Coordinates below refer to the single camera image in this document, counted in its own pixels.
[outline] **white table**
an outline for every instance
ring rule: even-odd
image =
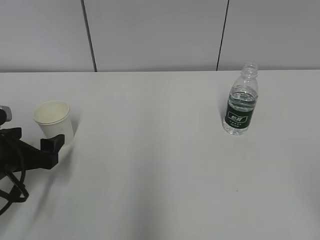
[[[27,172],[0,239],[320,239],[320,71],[260,71],[249,131],[232,136],[220,113],[238,75],[1,73],[4,128],[39,147],[31,115],[48,100],[78,128],[59,165]]]

